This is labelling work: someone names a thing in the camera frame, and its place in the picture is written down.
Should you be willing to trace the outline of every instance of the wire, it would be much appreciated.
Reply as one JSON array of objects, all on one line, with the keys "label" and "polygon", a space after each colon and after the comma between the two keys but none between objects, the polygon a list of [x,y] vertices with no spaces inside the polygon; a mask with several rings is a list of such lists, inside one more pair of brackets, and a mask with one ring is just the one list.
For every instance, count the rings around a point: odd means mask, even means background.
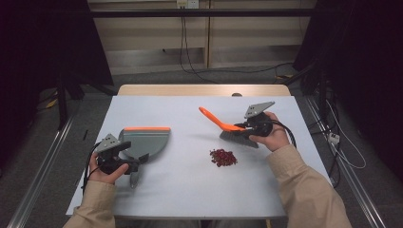
[{"label": "wire", "polygon": [[[332,148],[330,147],[330,145],[329,145],[328,143],[327,143],[327,145],[328,145],[330,151],[332,152]],[[332,173],[333,173],[333,170],[334,170],[335,166],[337,167],[338,179],[335,180],[336,183],[333,185],[334,188],[337,188],[338,185],[340,184],[340,181],[341,181],[340,167],[338,166],[337,155],[338,155],[338,153],[335,153],[335,154],[333,155],[332,166],[330,167],[330,170],[329,170],[329,172],[328,172],[328,176],[329,176],[329,178],[330,178],[330,177],[332,177]]]},{"label": "wire", "polygon": [[290,128],[288,128],[286,125],[282,124],[282,123],[279,122],[279,121],[272,120],[271,122],[272,122],[272,124],[275,124],[275,125],[279,125],[279,126],[284,127],[284,129],[288,132],[288,135],[290,136],[291,143],[293,144],[293,146],[294,146],[295,148],[297,148],[296,138],[294,137],[294,134],[293,134],[293,132],[290,130]]},{"label": "wire", "polygon": [[[327,93],[329,93],[329,92],[332,93],[332,97],[330,98],[332,100],[332,107],[336,111],[336,119],[339,120],[338,111],[337,111],[337,107],[336,107],[336,94],[333,91],[327,91]],[[326,119],[325,120],[319,119],[315,123],[310,123],[309,125],[307,125],[308,129],[311,129],[312,127],[315,126],[315,124],[323,123],[323,126],[324,126],[325,129],[321,130],[321,131],[317,131],[317,132],[310,132],[311,135],[323,134],[323,133],[327,134],[330,130],[333,130],[336,127],[336,121],[334,121],[331,126],[327,125],[327,123],[328,123],[327,117],[330,114],[330,110],[326,110],[326,111],[327,111],[327,113],[326,113]]]},{"label": "wire", "polygon": [[[186,55],[187,55],[187,61],[189,62],[190,68],[192,69],[192,71],[188,71],[183,67],[182,64],[182,50],[183,50],[183,40],[184,40],[184,44],[185,44],[185,48],[186,48]],[[248,70],[248,71],[243,71],[243,70],[230,70],[230,69],[208,69],[208,70],[199,70],[196,71],[195,68],[193,68],[192,62],[190,61],[190,55],[189,55],[189,49],[188,49],[188,44],[187,44],[187,29],[186,29],[186,20],[184,17],[182,17],[182,41],[181,41],[181,52],[180,52],[180,63],[181,63],[181,68],[184,72],[186,73],[191,73],[191,74],[196,74],[196,76],[198,76],[200,79],[207,81],[209,83],[213,83],[213,84],[218,84],[217,82],[208,80],[208,79],[204,79],[202,76],[200,76],[199,74],[201,73],[209,73],[209,72],[229,72],[229,73],[259,73],[259,72],[264,72],[264,71],[269,71],[274,69],[276,71],[276,75],[275,75],[275,81],[273,82],[273,84],[277,81],[277,68],[281,67],[281,66],[285,66],[285,65],[292,65],[293,63],[283,63],[283,64],[278,64],[276,66],[271,66],[268,68],[264,68],[264,69],[257,69],[257,70]]]},{"label": "wire", "polygon": [[[190,68],[192,69],[192,71],[190,71],[190,72],[187,71],[186,69],[184,69],[183,64],[182,64],[183,37],[184,37],[184,41],[185,41],[185,45],[186,45],[187,60],[189,61]],[[184,19],[184,17],[182,17],[182,41],[181,41],[180,62],[181,62],[181,68],[182,68],[182,70],[183,70],[184,72],[195,74],[198,78],[202,79],[203,81],[206,81],[206,82],[209,82],[209,83],[213,83],[213,84],[218,84],[217,82],[214,82],[214,81],[212,81],[212,80],[208,80],[208,79],[203,78],[203,77],[200,76],[200,75],[198,74],[198,72],[196,72],[196,70],[193,68],[192,62],[190,61],[189,48],[187,47],[186,20]]]},{"label": "wire", "polygon": [[89,153],[88,153],[88,157],[86,158],[86,171],[84,172],[84,183],[83,183],[83,186],[81,187],[81,188],[83,189],[83,194],[84,194],[84,192],[86,191],[86,184],[88,183],[89,176],[91,176],[91,174],[92,174],[95,170],[97,170],[97,168],[96,168],[96,169],[92,170],[90,174],[88,174],[89,161],[91,160],[92,153],[94,152],[95,148],[96,148],[100,143],[101,143],[101,142],[97,142],[97,143],[95,143],[95,144],[92,146],[91,150],[90,150]]},{"label": "wire", "polygon": [[350,166],[357,168],[357,169],[363,169],[367,166],[367,162],[364,158],[364,156],[362,155],[362,153],[359,151],[359,149],[353,144],[353,142],[350,140],[350,138],[344,133],[343,129],[341,128],[340,124],[338,123],[338,120],[336,119],[336,114],[332,109],[332,106],[329,104],[329,101],[326,100],[326,103],[328,104],[328,106],[330,107],[330,110],[332,111],[333,116],[335,117],[335,121],[337,123],[337,126],[341,132],[341,134],[343,134],[344,137],[346,137],[347,141],[355,148],[356,152],[358,152],[359,156],[361,157],[361,159],[364,161],[364,164],[362,166],[357,166],[354,165],[352,163],[350,163],[346,157],[344,157],[342,154],[340,154],[339,149],[336,149],[336,153],[340,156],[341,159],[343,159],[345,162],[347,162]]}]

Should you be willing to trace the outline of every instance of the human hand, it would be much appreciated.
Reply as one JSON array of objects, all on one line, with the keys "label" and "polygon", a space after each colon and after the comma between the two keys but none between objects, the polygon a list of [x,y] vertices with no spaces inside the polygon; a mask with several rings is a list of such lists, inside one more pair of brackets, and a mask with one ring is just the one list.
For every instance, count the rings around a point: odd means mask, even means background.
[{"label": "human hand", "polygon": [[[277,116],[272,112],[264,112],[271,120],[278,121]],[[264,144],[269,150],[276,151],[284,145],[290,144],[285,129],[277,124],[273,124],[273,130],[267,137],[251,135],[249,140]]]},{"label": "human hand", "polygon": [[106,174],[101,169],[99,169],[99,166],[97,164],[96,158],[98,157],[98,153],[92,153],[91,155],[91,160],[89,161],[89,170],[91,175],[88,177],[90,181],[99,181],[99,182],[105,182],[105,183],[110,183],[110,184],[115,184],[115,181],[125,173],[125,171],[128,169],[128,164],[124,163],[122,164],[115,172],[111,174]]}]

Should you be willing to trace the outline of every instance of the power cord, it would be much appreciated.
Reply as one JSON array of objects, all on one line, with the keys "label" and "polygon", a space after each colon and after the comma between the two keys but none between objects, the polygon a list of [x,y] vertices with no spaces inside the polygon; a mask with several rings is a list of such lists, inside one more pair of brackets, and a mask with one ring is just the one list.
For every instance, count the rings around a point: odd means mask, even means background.
[{"label": "power cord", "polygon": [[339,128],[341,134],[343,134],[343,136],[347,139],[347,141],[355,148],[355,150],[357,151],[358,155],[359,155],[359,156],[361,157],[361,159],[363,160],[364,164],[361,165],[361,166],[352,164],[351,162],[348,161],[348,159],[347,159],[346,157],[344,157],[342,154],[340,154],[339,149],[336,149],[336,145],[335,145],[333,142],[329,142],[329,143],[335,147],[335,150],[336,150],[336,153],[338,154],[338,156],[340,156],[340,158],[343,159],[347,164],[349,164],[350,166],[352,166],[352,167],[354,167],[354,168],[357,168],[357,169],[363,169],[363,168],[365,168],[365,167],[367,166],[367,162],[366,162],[364,156],[363,156],[362,153],[359,151],[359,149],[355,146],[355,144],[350,140],[350,138],[344,133],[344,131],[343,131],[343,129],[341,128],[341,126],[340,126],[340,124],[339,124],[339,122],[338,122],[338,120],[337,120],[336,114],[335,114],[335,112],[333,111],[332,106],[330,105],[329,101],[326,100],[326,103],[327,103],[327,105],[330,107],[330,110],[331,110],[333,116],[335,117],[336,124],[337,124],[337,126],[338,126],[338,128]]},{"label": "power cord", "polygon": [[271,120],[271,123],[272,123],[272,124],[275,124],[275,125],[282,126],[282,127],[287,131],[288,135],[290,136],[291,143],[293,144],[293,146],[294,146],[295,148],[297,148],[296,138],[294,137],[294,134],[293,134],[293,132],[290,130],[290,128],[288,128],[286,125],[284,125],[284,124],[282,124],[281,122],[276,121],[276,120]]},{"label": "power cord", "polygon": [[91,160],[92,153],[94,152],[95,148],[97,148],[97,146],[98,146],[100,143],[101,143],[101,142],[97,142],[97,143],[95,143],[95,144],[92,146],[91,150],[90,150],[89,153],[88,153],[88,157],[86,158],[86,170],[85,170],[85,172],[84,172],[84,183],[83,183],[83,186],[81,187],[81,188],[83,189],[83,194],[84,194],[84,192],[86,191],[86,184],[88,183],[89,177],[94,173],[94,171],[96,171],[97,169],[99,169],[99,167],[97,167],[96,169],[92,170],[92,171],[88,174],[89,162],[90,162],[90,160]]},{"label": "power cord", "polygon": [[[230,72],[230,73],[259,73],[259,72],[264,72],[264,71],[269,71],[269,70],[274,70],[275,71],[275,81],[273,82],[273,84],[277,81],[277,69],[278,67],[281,66],[286,66],[286,65],[292,65],[293,63],[283,63],[283,64],[278,64],[276,66],[271,66],[268,68],[264,68],[264,69],[258,69],[258,70],[249,70],[249,71],[242,71],[242,70],[229,70],[229,69],[208,69],[208,70],[199,70],[196,71],[195,68],[193,68],[192,62],[190,61],[190,55],[189,55],[189,49],[188,49],[188,44],[187,44],[187,33],[186,33],[187,29],[186,29],[186,19],[184,17],[182,17],[182,41],[181,41],[181,52],[180,52],[180,63],[181,63],[181,68],[184,72],[186,73],[191,73],[191,74],[195,74],[198,78],[209,82],[209,83],[213,83],[213,84],[218,84],[217,82],[214,82],[212,80],[208,80],[208,79],[204,79],[200,74],[201,73],[209,73],[209,72]],[[192,69],[191,71],[186,70],[183,67],[183,63],[182,63],[182,51],[183,51],[183,41],[184,41],[184,45],[185,45],[185,51],[186,51],[186,55],[187,55],[187,61],[189,62],[190,68]]]},{"label": "power cord", "polygon": [[[333,109],[335,111],[335,120],[337,120],[339,122],[339,115],[338,115],[338,111],[337,111],[337,108],[336,108],[336,94],[333,91],[327,91],[326,97],[327,97],[327,95],[329,93],[331,94],[331,97],[326,98],[326,100],[327,101],[329,101],[329,100],[332,101],[331,106],[333,107]],[[339,150],[339,147],[340,147],[340,138],[338,137],[339,134],[340,134],[339,129],[338,129],[338,126],[336,124],[336,121],[333,122],[332,126],[328,125],[328,122],[329,122],[328,121],[328,116],[331,113],[331,111],[330,111],[330,109],[327,109],[326,111],[327,111],[327,113],[326,113],[326,116],[324,117],[325,119],[320,118],[319,120],[317,120],[314,123],[307,124],[307,127],[308,127],[308,129],[311,129],[316,124],[322,124],[325,129],[321,130],[321,131],[318,131],[318,132],[311,132],[311,135],[315,135],[315,134],[319,134],[319,133],[327,135],[328,141],[334,142],[336,144],[336,146],[337,146],[337,150]],[[332,130],[334,128],[336,128],[336,131],[335,131],[336,134],[332,132]],[[341,181],[340,167],[339,167],[338,162],[337,162],[338,154],[333,153],[332,147],[330,146],[329,143],[326,143],[326,144],[327,144],[327,146],[329,148],[329,151],[332,152],[332,164],[331,164],[330,169],[327,172],[327,174],[328,174],[328,177],[332,181],[333,187],[337,188],[339,186],[339,184],[340,184],[340,181]],[[335,168],[336,168],[336,172],[337,172],[336,178],[334,178],[334,175],[333,175],[333,172],[335,171]]]}]

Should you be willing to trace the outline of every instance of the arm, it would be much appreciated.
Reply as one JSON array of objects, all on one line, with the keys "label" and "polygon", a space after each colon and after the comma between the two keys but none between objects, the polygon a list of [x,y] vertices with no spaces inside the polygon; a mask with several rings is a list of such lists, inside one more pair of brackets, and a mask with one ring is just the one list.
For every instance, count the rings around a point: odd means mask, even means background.
[{"label": "arm", "polygon": [[[266,114],[277,120],[273,113]],[[274,151],[267,161],[278,180],[289,228],[351,227],[341,197],[322,175],[306,165],[282,127],[274,125],[268,137],[250,139]]]},{"label": "arm", "polygon": [[97,153],[93,153],[89,170],[95,170],[89,176],[89,182],[83,195],[81,206],[74,208],[73,216],[64,227],[115,227],[112,205],[115,197],[115,180],[128,168],[123,164],[114,173],[108,175],[98,169]]}]

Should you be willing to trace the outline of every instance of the small red pieces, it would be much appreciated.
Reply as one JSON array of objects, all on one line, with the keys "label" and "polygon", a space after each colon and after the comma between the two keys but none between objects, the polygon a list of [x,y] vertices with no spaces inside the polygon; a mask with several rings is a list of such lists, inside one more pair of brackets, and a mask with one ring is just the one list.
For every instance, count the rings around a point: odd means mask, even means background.
[{"label": "small red pieces", "polygon": [[223,149],[212,150],[210,151],[210,156],[213,159],[211,160],[211,162],[215,163],[218,167],[229,166],[238,163],[232,151],[227,152]]}]

